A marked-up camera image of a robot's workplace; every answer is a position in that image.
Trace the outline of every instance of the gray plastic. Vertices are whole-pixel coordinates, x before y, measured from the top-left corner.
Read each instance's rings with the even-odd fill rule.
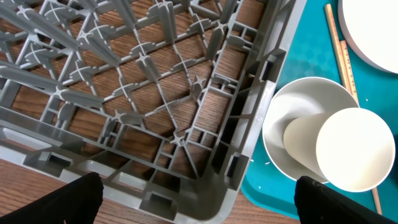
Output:
[[[231,211],[238,194],[306,3],[306,0],[268,0],[259,29],[253,29],[236,21],[243,1],[227,0],[222,8],[216,0],[220,12],[217,13],[201,6],[204,1],[155,0],[147,16],[140,19],[130,8],[130,3],[134,0],[45,0],[39,13],[28,6],[36,1],[0,2],[0,17],[22,29],[17,34],[0,32],[0,51],[8,59],[8,62],[0,62],[0,159],[64,182],[71,182],[87,172],[95,171],[102,175],[104,197],[110,200],[170,222],[221,223]],[[112,10],[117,10],[124,22],[123,26],[115,28],[100,23],[99,15]],[[189,12],[193,24],[186,32],[177,35],[175,15],[181,12]],[[78,37],[74,38],[68,23],[76,18],[82,18],[84,23]],[[138,30],[156,22],[161,23],[165,40],[159,43],[141,42]],[[209,29],[213,29],[213,32],[207,42],[205,31]],[[131,49],[129,55],[119,57],[109,42],[131,33],[137,38],[138,45]],[[206,48],[205,56],[183,59],[176,44],[196,34]],[[253,41],[246,40],[245,36],[251,37]],[[50,42],[42,41],[42,37],[50,39]],[[24,46],[19,56],[14,58],[10,45],[19,40],[25,40]],[[169,71],[160,73],[149,52],[167,45],[172,45],[180,61]],[[248,55],[238,80],[216,72],[227,45]],[[85,65],[82,57],[85,50],[100,56],[106,65]],[[66,56],[67,60],[62,71],[57,74],[51,60],[59,56]],[[206,60],[213,65],[210,79],[196,77],[191,81],[188,68]],[[147,80],[126,83],[124,72],[119,66],[128,61],[135,61]],[[47,69],[51,78],[27,71],[36,65]],[[97,94],[93,79],[98,73],[110,68],[117,70],[120,87],[102,98]],[[160,80],[177,72],[186,74],[190,94],[166,101]],[[81,81],[90,88],[92,95],[68,87]],[[151,83],[159,89],[164,104],[146,114],[140,114],[130,92]],[[40,119],[11,109],[21,85],[49,96]],[[230,99],[217,133],[197,126],[199,112],[210,91]],[[131,110],[116,108],[114,116],[107,114],[103,104],[116,97],[126,97]],[[194,100],[198,108],[192,125],[180,129],[171,107],[187,100]],[[96,141],[68,131],[77,108],[100,114],[106,119]],[[170,115],[174,126],[171,136],[165,137],[149,131],[143,122],[148,116],[161,111]],[[54,116],[57,117],[55,124],[52,123]],[[127,127],[161,140],[153,162],[123,150],[120,142]],[[203,133],[199,142],[191,140],[194,131]],[[207,137],[216,139],[214,147],[204,144]],[[111,138],[114,142],[109,147],[107,143]],[[83,155],[81,148],[87,143],[102,151],[92,156]],[[174,145],[175,152],[162,151],[166,144]],[[189,144],[210,151],[203,175],[199,174],[190,155]],[[187,155],[195,173],[194,178],[170,169],[178,150]],[[119,167],[112,166],[112,155],[123,158],[125,162]],[[160,156],[168,157],[170,163],[165,167],[159,166],[157,163]],[[147,178],[130,172],[130,167],[134,164],[150,168]],[[166,173],[174,180],[168,185],[161,185],[154,180],[158,172]]]

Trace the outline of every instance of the wooden table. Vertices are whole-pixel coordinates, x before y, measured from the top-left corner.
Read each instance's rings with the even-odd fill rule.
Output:
[[[138,18],[144,17],[148,8],[153,5],[151,0],[139,0],[138,2],[132,3],[132,8],[136,13]],[[215,4],[213,1],[208,1],[203,4],[206,8],[211,9],[213,11],[217,11]],[[261,18],[262,12],[264,10],[263,3],[257,2],[255,0],[244,0],[242,9],[238,15],[238,21],[254,28],[257,28],[259,25],[259,20]],[[100,20],[104,24],[110,24],[112,26],[118,27],[123,22],[119,18],[117,12],[112,11],[106,14],[101,15]],[[187,14],[183,13],[177,16],[177,32],[185,32],[188,26],[192,23],[192,18]],[[71,30],[74,35],[76,35],[80,29],[82,21],[77,22],[76,24],[71,25]],[[5,21],[0,20],[0,27],[2,27],[6,31],[10,32],[18,32],[18,28],[13,27]],[[139,35],[141,38],[141,42],[153,41],[158,42],[162,40],[162,32],[160,31],[160,24],[154,24],[153,26],[147,27],[145,29],[139,30]],[[211,30],[206,32],[207,40],[210,38]],[[12,47],[14,54],[18,54],[21,50],[22,44],[16,44]],[[125,35],[116,40],[111,41],[111,47],[113,50],[119,54],[120,56],[124,56],[128,54],[131,47],[137,44],[135,42],[135,38],[132,35]],[[184,60],[187,58],[198,58],[203,55],[203,51],[195,51],[192,50],[193,45],[201,46],[200,39],[198,36],[189,38],[187,40],[183,40],[177,44],[179,52],[182,54]],[[171,47],[165,47],[161,50],[158,50],[151,54],[155,63],[159,67],[160,72],[165,72],[174,64],[176,64],[175,57],[171,56],[175,55],[172,52]],[[83,54],[86,64],[92,66],[102,65],[104,62],[100,60],[95,54],[90,52],[85,52]],[[239,74],[241,70],[244,54],[238,52],[234,49],[228,49],[224,56],[221,59],[221,65],[219,67],[218,72],[221,72],[230,77],[237,78],[236,75]],[[0,59],[4,60],[4,55],[0,54]],[[59,72],[62,69],[63,63],[65,63],[65,58],[61,58],[53,62],[53,66],[55,70]],[[142,74],[140,73],[137,65],[134,62],[128,62],[122,66],[122,70],[124,73],[128,73],[129,75],[126,77],[128,82],[139,82],[140,78],[142,78]],[[42,67],[37,67],[32,70],[34,73],[39,75],[49,76],[48,71]],[[190,76],[194,79],[195,76],[199,76],[201,78],[207,78],[206,76],[211,72],[211,64],[210,63],[201,63],[200,65],[194,66],[188,69],[190,72]],[[115,89],[119,83],[117,78],[114,78],[116,74],[115,70],[109,70],[107,72],[102,73],[95,77],[96,87],[101,96],[109,95],[109,91]],[[186,89],[186,86],[181,84],[178,80],[173,78],[165,78],[160,83],[165,86],[165,93],[170,98],[179,98],[181,95],[186,94],[189,89]],[[80,91],[86,91],[90,93],[90,89],[87,89],[87,86],[83,83],[77,83],[70,88],[74,88]],[[143,106],[138,107],[138,110],[141,113],[146,113],[147,111],[153,110],[153,107],[156,107],[156,96],[152,96],[154,101],[142,101],[142,94],[148,95],[151,91],[151,86],[146,89],[146,92],[142,93],[137,91],[133,92],[132,96],[135,100],[137,100],[138,104]],[[12,105],[12,109],[29,115],[33,118],[40,118],[41,112],[45,104],[47,103],[48,96],[38,93],[36,91],[31,91],[26,87],[21,87],[19,93]],[[210,96],[208,98],[208,108],[206,109],[206,113],[198,120],[199,125],[203,126],[203,128],[210,129],[216,131],[218,129],[219,122],[222,118],[221,111],[226,107],[228,102],[225,102],[224,99],[221,99],[218,96]],[[105,110],[109,114],[114,114],[115,108],[124,108],[128,103],[126,103],[126,99],[118,98],[114,101],[110,101],[105,104]],[[190,116],[192,117],[193,112],[195,111],[195,104],[193,105],[185,105],[185,107],[177,108],[174,111],[175,117],[181,117],[181,119],[177,119],[178,125],[183,127],[188,127]],[[88,138],[97,138],[101,132],[101,128],[103,125],[103,119],[98,118],[97,116],[93,116],[87,111],[77,111],[73,121],[68,128],[69,131],[75,132],[77,134],[83,134],[88,136]],[[159,134],[170,134],[170,122],[167,119],[164,119],[162,115],[155,116],[153,119],[147,119],[144,121],[146,126],[152,129],[156,129]],[[127,136],[127,144],[123,145],[126,149],[129,147],[142,146],[143,142],[137,140],[137,135],[126,133]],[[87,153],[96,153],[95,148],[87,147]],[[132,152],[138,153],[137,156],[143,156],[145,158],[150,159],[153,157],[153,154],[150,152]],[[198,157],[199,162],[203,162],[204,158],[202,153],[193,153],[193,156]],[[179,167],[183,167],[184,163],[179,162],[176,159],[176,163]],[[50,177],[44,176],[42,174],[38,174],[36,172],[27,170],[25,168],[21,168],[14,164],[8,163],[6,161],[0,161],[0,215],[5,215],[13,210],[16,210],[24,205],[31,203],[32,201],[43,197],[44,195],[50,193],[51,191],[61,187],[64,183],[52,179]],[[229,217],[226,219],[225,223],[298,223],[297,220],[293,220],[287,218],[283,215],[276,214],[274,212],[270,212],[259,207],[256,207],[251,202],[249,202],[245,196],[240,192],[235,205],[229,214]],[[123,205],[116,204],[109,200],[105,200],[99,210],[99,213],[96,217],[96,223],[166,223],[163,220],[152,217],[150,215],[143,214],[131,208],[127,208]]]

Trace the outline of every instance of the wood grain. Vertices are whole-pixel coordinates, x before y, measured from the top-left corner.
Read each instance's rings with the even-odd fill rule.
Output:
[[[144,17],[151,5],[153,5],[151,0],[139,0],[131,4],[137,18]],[[204,2],[202,6],[219,13],[214,1]],[[263,10],[263,3],[255,0],[244,0],[238,14],[238,21],[253,28],[257,28]],[[99,19],[103,24],[109,24],[115,27],[119,27],[123,24],[116,11],[103,14]],[[187,12],[176,15],[178,34],[185,32],[192,22],[193,20]],[[82,20],[77,20],[70,24],[71,32],[75,37],[80,30],[82,23]],[[12,33],[20,31],[18,28],[1,19],[0,28]],[[205,32],[207,41],[210,39],[211,32],[212,30],[207,30]],[[138,30],[138,34],[139,37],[135,37],[134,34],[128,34],[112,40],[110,42],[111,48],[120,57],[123,57],[137,45],[137,39],[139,39],[141,43],[159,43],[164,40],[160,23],[140,29]],[[22,45],[23,42],[20,42],[11,47],[12,53],[15,56],[20,52]],[[203,48],[198,35],[178,42],[176,45],[184,60],[189,58],[199,58],[205,54],[205,49]],[[173,65],[179,62],[179,58],[175,54],[174,49],[170,46],[151,52],[150,56],[154,59],[160,72],[170,70]],[[245,56],[245,54],[228,47],[221,58],[217,72],[227,77],[238,79]],[[83,58],[87,65],[101,66],[105,64],[104,61],[90,51],[84,52]],[[6,60],[5,55],[0,53],[0,59]],[[52,62],[57,73],[61,71],[65,61],[66,58],[64,57],[58,58]],[[188,68],[189,77],[192,81],[196,76],[202,79],[209,79],[212,69],[213,66],[209,61],[200,63]],[[121,70],[125,77],[126,84],[142,82],[146,79],[134,60],[122,64]],[[32,69],[32,72],[49,77],[48,71],[41,66],[35,67]],[[175,75],[160,81],[161,88],[164,91],[167,101],[172,101],[189,94],[189,87],[184,76],[184,73],[176,73]],[[95,76],[94,83],[96,91],[100,96],[104,97],[110,95],[112,90],[119,86],[117,71],[113,68],[104,71],[102,74]],[[70,88],[91,94],[91,90],[83,82],[73,84]],[[135,90],[131,92],[131,96],[136,102],[140,113],[147,113],[163,104],[159,91],[155,85],[147,85]],[[49,97],[44,94],[35,92],[26,87],[21,87],[12,105],[12,109],[39,119],[48,98]],[[205,104],[199,114],[197,126],[215,133],[218,132],[220,123],[223,120],[223,112],[227,109],[228,103],[229,100],[225,97],[216,94],[209,94],[205,98]],[[173,116],[177,120],[177,124],[181,130],[189,128],[192,125],[192,119],[196,113],[197,107],[198,106],[195,101],[186,101],[172,108]],[[114,115],[115,109],[131,110],[131,106],[124,96],[117,97],[105,103],[104,108],[107,114],[110,115]],[[78,109],[74,114],[68,130],[95,140],[100,135],[103,123],[104,118],[102,116],[93,114],[87,110]],[[170,136],[172,131],[174,131],[169,114],[166,111],[164,111],[164,113],[157,113],[145,118],[144,124],[147,129],[163,136]],[[200,138],[200,135],[200,132],[193,133],[191,140],[197,141]],[[208,138],[205,139],[205,144],[208,147],[211,147],[213,140],[214,139],[208,135]],[[137,131],[133,129],[127,129],[121,142],[121,148],[133,156],[152,162],[159,144],[160,142],[158,139],[154,139],[152,136],[140,132],[137,133]],[[175,146],[166,144],[162,150],[166,153],[173,154],[175,152]],[[103,149],[86,144],[81,153],[85,156],[92,156],[101,151],[103,151]],[[189,145],[188,151],[191,154],[199,173],[201,173],[204,170],[210,153],[194,145]],[[195,175],[192,168],[190,168],[185,152],[183,150],[179,150],[176,153],[176,159],[171,169],[182,175],[186,175],[187,177],[194,178]],[[162,157],[159,159],[157,165],[166,166],[168,162],[168,158]],[[150,167],[138,163],[134,164],[136,167],[132,167],[131,172],[136,173],[136,175],[141,175],[143,179],[147,179]],[[64,183],[50,177],[46,177],[42,174],[38,174],[6,161],[0,161],[0,215],[5,215],[15,209],[23,207],[24,205],[43,197],[63,185]],[[225,220],[225,223],[244,222],[298,223],[297,220],[256,207],[240,192],[234,204],[234,208],[229,217]],[[131,208],[127,208],[123,205],[105,200],[98,212],[95,223],[130,224],[166,222]]]

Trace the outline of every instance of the wooden chopstick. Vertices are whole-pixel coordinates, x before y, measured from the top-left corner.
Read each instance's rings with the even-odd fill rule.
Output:
[[[331,10],[330,4],[327,4],[325,6],[325,12],[326,12],[326,19],[327,19],[328,25],[329,25],[331,42],[332,42],[333,48],[335,50],[335,57],[336,57],[336,61],[337,61],[338,71],[340,73],[341,82],[343,83],[343,86],[349,92],[351,92],[351,89],[349,87],[348,77],[347,77],[347,71],[346,71],[346,67],[344,64],[343,53],[341,51],[340,41],[338,39],[337,28],[336,28],[336,24],[335,24],[335,17],[333,16],[333,11]]]
[[[333,11],[331,10],[330,4],[327,4],[325,6],[325,12],[326,12],[326,19],[329,25],[331,40],[333,42],[333,48],[335,50],[335,57],[338,65],[338,70],[340,73],[341,82],[343,83],[343,86],[352,94],[355,101],[359,105],[353,70],[351,68],[351,61],[349,60],[349,55],[347,50],[347,43],[345,40],[339,41],[337,28],[335,24],[335,18],[333,16]],[[377,213],[382,215],[379,192],[377,191],[377,187],[372,189],[372,196],[373,196],[374,205],[376,206]]]

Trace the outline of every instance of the blue tray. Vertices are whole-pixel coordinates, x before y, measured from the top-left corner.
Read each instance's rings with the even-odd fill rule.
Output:
[[[302,77],[318,76],[340,81],[324,5],[331,3],[335,19],[337,1],[308,0],[287,56],[277,89]],[[349,56],[358,91],[359,104],[386,121],[398,139],[398,75],[385,73],[363,62],[351,49]],[[266,153],[260,135],[241,190],[255,205],[298,219],[294,205],[295,182],[280,173]],[[395,163],[388,178],[378,187],[383,215],[398,222],[398,178]],[[335,189],[376,211],[372,193],[349,193]]]

